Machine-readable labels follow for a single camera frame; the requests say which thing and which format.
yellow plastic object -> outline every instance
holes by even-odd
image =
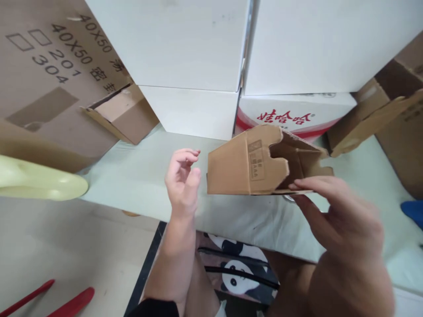
[[[87,190],[78,175],[0,155],[1,196],[69,200]]]

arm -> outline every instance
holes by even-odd
[[[201,173],[191,165],[200,151],[182,149],[171,159],[165,183],[172,214],[156,262],[145,286],[144,298],[173,301],[180,316],[193,272],[195,252],[194,214]]]
[[[393,288],[382,258],[384,235],[378,209],[335,177],[295,180],[290,188],[313,190],[330,204],[324,214],[308,197],[293,196],[314,236],[327,250],[310,282],[308,303],[312,313],[393,316]]]

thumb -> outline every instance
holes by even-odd
[[[197,199],[198,187],[200,186],[201,171],[193,168],[186,178],[184,187],[184,197],[187,201],[193,202]]]

blue object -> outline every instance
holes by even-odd
[[[423,200],[403,202],[401,210],[423,230]]]

red chinese characters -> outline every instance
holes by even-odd
[[[304,121],[310,121],[310,119],[308,118],[309,115],[310,114],[305,114],[302,117],[295,117],[294,119],[292,119],[292,121],[295,121],[295,124],[302,125]]]
[[[279,123],[286,123],[288,120],[291,120],[295,122],[295,124],[302,125],[306,121],[311,121],[310,117],[313,117],[314,115],[311,113],[305,114],[302,117],[294,117],[292,118],[290,115],[291,110],[287,111],[286,113],[282,115],[276,115],[276,110],[273,109],[272,113],[265,112],[264,114],[261,113],[257,119],[264,121],[266,123],[272,123],[273,120],[276,120]]]
[[[279,120],[280,123],[286,123],[287,120],[292,120],[292,118],[290,117],[289,113],[290,111],[287,111],[285,114],[281,115],[281,116],[276,116],[276,120]]]
[[[267,122],[267,123],[272,123],[273,122],[273,117],[275,116],[275,114],[276,114],[276,110],[273,109],[273,111],[272,111],[271,114],[268,114],[267,112],[265,112],[264,114],[259,115],[257,117],[257,119],[259,119],[261,121],[264,120],[264,122]]]

